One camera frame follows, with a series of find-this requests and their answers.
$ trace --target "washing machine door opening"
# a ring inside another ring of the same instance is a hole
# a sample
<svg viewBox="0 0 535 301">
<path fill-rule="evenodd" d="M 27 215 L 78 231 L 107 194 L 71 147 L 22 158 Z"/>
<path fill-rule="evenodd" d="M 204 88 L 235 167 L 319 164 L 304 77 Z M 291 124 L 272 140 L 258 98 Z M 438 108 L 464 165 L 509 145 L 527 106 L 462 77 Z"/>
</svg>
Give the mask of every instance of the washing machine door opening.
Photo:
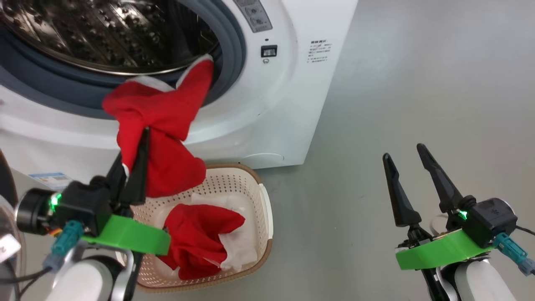
<svg viewBox="0 0 535 301">
<path fill-rule="evenodd" d="M 209 53 L 211 103 L 237 80 L 243 34 L 219 1 L 3 0 L 0 83 L 54 109 L 111 118 L 103 98 L 127 78 L 149 75 L 174 85 Z"/>
</svg>

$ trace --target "white cloth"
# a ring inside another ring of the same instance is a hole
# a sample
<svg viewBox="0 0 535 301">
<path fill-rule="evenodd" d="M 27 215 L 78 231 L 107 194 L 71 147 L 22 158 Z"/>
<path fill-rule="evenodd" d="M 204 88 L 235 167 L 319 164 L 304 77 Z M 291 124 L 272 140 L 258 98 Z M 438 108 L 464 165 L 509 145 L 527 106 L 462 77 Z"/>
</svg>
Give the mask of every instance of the white cloth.
<svg viewBox="0 0 535 301">
<path fill-rule="evenodd" d="M 208 197 L 197 193 L 192 194 L 191 205 L 212 205 L 226 208 L 241 214 L 245 218 L 243 225 L 229 234 L 220 234 L 219 239 L 227 252 L 227 259 L 221 263 L 222 270 L 234 269 L 240 272 L 244 265 L 256 262 L 255 218 L 250 201 L 241 194 L 228 194 Z"/>
</svg>

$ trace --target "laundry basket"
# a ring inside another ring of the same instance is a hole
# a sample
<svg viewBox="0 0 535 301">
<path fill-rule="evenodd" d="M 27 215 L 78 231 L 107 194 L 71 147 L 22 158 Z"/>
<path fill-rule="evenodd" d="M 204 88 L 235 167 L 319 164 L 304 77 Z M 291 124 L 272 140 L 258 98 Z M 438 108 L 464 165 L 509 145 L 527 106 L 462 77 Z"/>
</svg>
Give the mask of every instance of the laundry basket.
<svg viewBox="0 0 535 301">
<path fill-rule="evenodd" d="M 273 238 L 271 204 L 260 178 L 245 165 L 210 165 L 206 179 L 201 185 L 171 197 L 147 198 L 143 206 L 132 207 L 134 219 L 156 228 L 162 228 L 172 208 L 178 204 L 189 204 L 192 193 L 211 196 L 240 193 L 250 200 L 250 208 L 246 210 L 252 210 L 252 215 L 255 217 L 257 261 L 245 265 L 241 272 L 221 271 L 215 276 L 184 281 L 179 279 L 178 274 L 171 271 L 156 256 L 146 254 L 137 278 L 137 288 L 152 293 L 205 288 L 245 277 L 258 270 L 268 259 Z"/>
</svg>

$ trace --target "green light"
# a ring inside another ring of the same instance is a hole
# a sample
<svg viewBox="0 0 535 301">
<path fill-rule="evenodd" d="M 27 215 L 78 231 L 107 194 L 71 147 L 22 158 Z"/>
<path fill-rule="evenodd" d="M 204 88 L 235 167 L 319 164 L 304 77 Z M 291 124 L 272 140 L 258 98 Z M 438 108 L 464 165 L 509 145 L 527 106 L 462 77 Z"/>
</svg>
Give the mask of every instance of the green light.
<svg viewBox="0 0 535 301">
<path fill-rule="evenodd" d="M 466 211 L 459 211 L 459 216 L 462 217 L 464 220 L 467 220 L 468 212 Z"/>
<path fill-rule="evenodd" d="M 58 193 L 54 196 L 52 196 L 52 198 L 50 199 L 50 208 L 52 209 L 52 211 L 56 211 L 56 206 L 58 206 L 59 204 L 59 201 L 62 199 L 62 194 L 61 193 Z"/>
</svg>

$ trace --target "laundry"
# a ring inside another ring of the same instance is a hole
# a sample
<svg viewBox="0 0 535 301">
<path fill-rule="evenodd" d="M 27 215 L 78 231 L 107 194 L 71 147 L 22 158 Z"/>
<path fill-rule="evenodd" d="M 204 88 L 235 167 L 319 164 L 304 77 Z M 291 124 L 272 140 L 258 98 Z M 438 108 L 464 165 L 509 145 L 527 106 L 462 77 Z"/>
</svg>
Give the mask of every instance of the laundry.
<svg viewBox="0 0 535 301">
<path fill-rule="evenodd" d="M 180 267 L 182 280 L 213 276 L 227 258 L 219 235 L 231 233 L 244 221 L 239 213 L 222 207 L 178 204 L 164 224 L 171 235 L 169 253 L 158 258 L 172 269 Z"/>
<path fill-rule="evenodd" d="M 182 141 L 208 94 L 212 76 L 212 57 L 204 55 L 182 74 L 175 88 L 140 76 L 104 99 L 104 110 L 119 121 L 117 143 L 127 175 L 133 168 L 141 133 L 150 128 L 148 197 L 178 194 L 204 181 L 204 162 L 193 157 Z"/>
<path fill-rule="evenodd" d="M 219 239 L 225 247 L 227 258 L 221 263 L 222 270 L 233 269 L 240 272 L 243 266 L 256 262 L 255 217 L 252 208 L 247 210 L 250 200 L 242 194 L 216 195 L 213 197 L 192 194 L 192 205 L 213 205 L 223 207 L 239 213 L 245 218 L 243 225 L 228 234 L 219 234 Z"/>
</svg>

